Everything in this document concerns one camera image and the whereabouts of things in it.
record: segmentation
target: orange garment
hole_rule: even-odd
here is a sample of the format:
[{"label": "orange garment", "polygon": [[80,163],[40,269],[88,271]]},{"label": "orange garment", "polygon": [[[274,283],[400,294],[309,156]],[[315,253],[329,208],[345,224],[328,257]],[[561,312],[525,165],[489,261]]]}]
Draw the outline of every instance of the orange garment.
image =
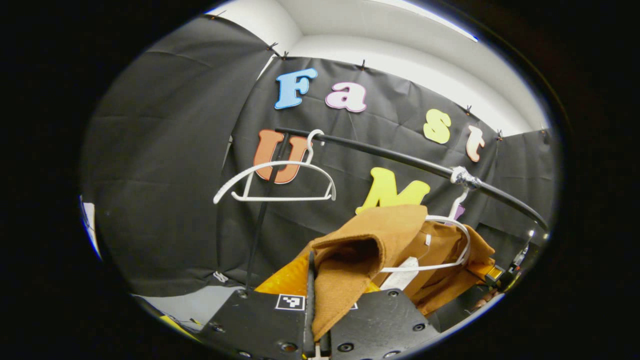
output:
[{"label": "orange garment", "polygon": [[[426,215],[427,208],[421,205],[367,209],[340,229],[310,241],[287,265],[289,268],[299,266],[301,258],[314,251],[317,276],[312,331],[315,341],[329,331],[363,293],[371,290],[372,283],[382,284],[390,275],[380,273],[382,268],[397,267],[408,256],[417,258],[420,266],[455,262],[466,245],[464,235],[453,225],[425,222]],[[495,263],[489,258],[494,250],[472,228],[467,226],[467,229],[471,246],[466,265],[419,272],[404,289],[422,314],[446,304],[479,280],[466,271],[467,265]],[[425,244],[427,233],[431,234],[428,246]],[[274,284],[276,275],[283,276],[278,273],[261,285],[263,290]],[[306,272],[303,285],[306,286]]]}]

